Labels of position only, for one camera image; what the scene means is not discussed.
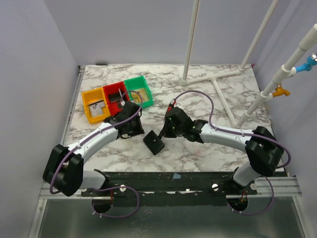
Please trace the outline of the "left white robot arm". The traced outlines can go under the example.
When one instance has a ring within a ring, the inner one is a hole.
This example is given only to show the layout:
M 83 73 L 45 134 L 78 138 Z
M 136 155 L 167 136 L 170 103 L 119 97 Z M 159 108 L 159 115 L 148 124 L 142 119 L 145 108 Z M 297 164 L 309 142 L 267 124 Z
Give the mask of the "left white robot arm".
M 106 118 L 89 135 L 68 146 L 56 145 L 43 173 L 43 180 L 50 184 L 50 192 L 72 196 L 79 189 L 93 189 L 99 196 L 106 195 L 110 189 L 108 176 L 98 169 L 86 171 L 84 165 L 117 139 L 144 134 L 141 114 L 142 108 L 128 101 L 120 112 Z

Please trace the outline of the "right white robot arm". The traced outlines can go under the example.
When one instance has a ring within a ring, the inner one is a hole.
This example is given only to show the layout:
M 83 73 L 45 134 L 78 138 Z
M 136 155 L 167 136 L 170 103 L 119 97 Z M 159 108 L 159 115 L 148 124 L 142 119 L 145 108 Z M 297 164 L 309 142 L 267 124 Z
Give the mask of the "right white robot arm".
M 241 193 L 251 181 L 260 176 L 272 176 L 285 151 L 263 126 L 255 130 L 211 126 L 206 120 L 192 120 L 179 107 L 167 110 L 158 137 L 184 137 L 191 142 L 219 144 L 245 152 L 249 161 L 238 167 L 227 182 L 233 194 Z

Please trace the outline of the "black leather card holder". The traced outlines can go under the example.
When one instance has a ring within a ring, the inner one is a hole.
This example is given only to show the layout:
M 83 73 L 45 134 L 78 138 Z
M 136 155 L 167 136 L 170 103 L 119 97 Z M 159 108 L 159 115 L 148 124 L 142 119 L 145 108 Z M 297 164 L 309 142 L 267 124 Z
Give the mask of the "black leather card holder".
M 143 142 L 153 155 L 157 155 L 164 148 L 164 143 L 162 142 L 161 138 L 153 130 L 151 130 L 143 138 Z

